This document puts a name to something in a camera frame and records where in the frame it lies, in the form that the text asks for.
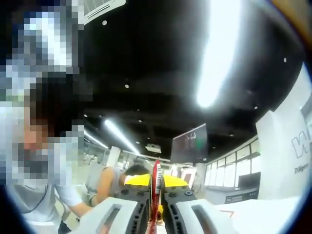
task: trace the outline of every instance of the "screen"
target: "screen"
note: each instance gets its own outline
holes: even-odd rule
[[[177,136],[172,141],[171,163],[206,162],[208,137],[206,124]]]

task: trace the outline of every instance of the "person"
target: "person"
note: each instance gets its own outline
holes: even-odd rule
[[[116,197],[125,184],[127,176],[140,176],[150,171],[145,167],[134,164],[123,172],[118,167],[104,167],[101,164],[90,165],[90,173],[87,178],[88,190],[87,202],[95,207],[108,197]]]
[[[59,33],[57,28],[62,25],[69,26],[66,20],[70,17],[64,14],[70,11],[65,6],[38,11],[35,6],[32,14],[31,6],[27,8],[28,14],[23,6],[14,10],[14,48],[1,74],[5,74],[1,77],[5,82],[0,83],[5,91],[0,102],[1,189],[26,221],[52,222],[63,234],[70,229],[55,208],[55,190],[78,217],[92,209],[71,185],[72,175],[66,167],[68,149],[78,145],[78,137],[69,133],[78,132],[73,122],[82,115],[82,95],[88,91],[82,88],[87,86],[81,84],[74,59],[69,60],[75,49],[71,54],[63,50],[72,43],[61,37],[73,32],[67,30],[61,37],[46,35]]]

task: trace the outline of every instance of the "fluorescent light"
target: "fluorescent light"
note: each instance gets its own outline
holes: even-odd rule
[[[123,141],[134,153],[140,154],[139,151],[128,141],[128,139],[121,133],[121,131],[117,128],[117,126],[111,122],[110,120],[105,121],[105,125],[109,128],[111,132],[113,132],[120,140]]]
[[[232,66],[239,36],[240,1],[227,1],[226,7],[220,0],[209,1],[209,40],[204,50],[197,93],[201,107],[214,103]]]
[[[100,142],[99,140],[95,139],[93,136],[91,136],[86,130],[83,130],[83,134],[88,137],[91,141],[94,141],[95,143],[97,143],[98,145],[108,149],[108,147],[106,145],[104,145],[102,142]]]

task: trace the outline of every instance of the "gray shirt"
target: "gray shirt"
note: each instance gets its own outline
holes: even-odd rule
[[[88,203],[91,204],[91,199],[97,194],[98,192],[98,186],[99,186],[99,180],[101,177],[101,174],[103,170],[106,167],[104,167],[101,164],[94,163],[90,165],[90,171],[86,182],[86,187],[88,189]],[[112,186],[109,192],[109,196],[116,197],[117,194],[120,192],[121,187],[119,184],[119,178],[123,171],[117,167],[113,167],[114,170],[114,177],[112,181]]]

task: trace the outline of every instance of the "black ceiling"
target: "black ceiling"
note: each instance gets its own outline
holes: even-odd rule
[[[86,128],[103,143],[130,150],[103,126],[112,118],[142,154],[154,156],[144,148],[153,143],[161,146],[161,157],[170,158],[173,137],[206,123],[213,160],[255,136],[256,121],[285,98],[302,57],[277,25],[243,1],[230,75],[214,106],[197,105],[209,40],[206,2],[129,0],[85,26],[84,70],[94,84]]]

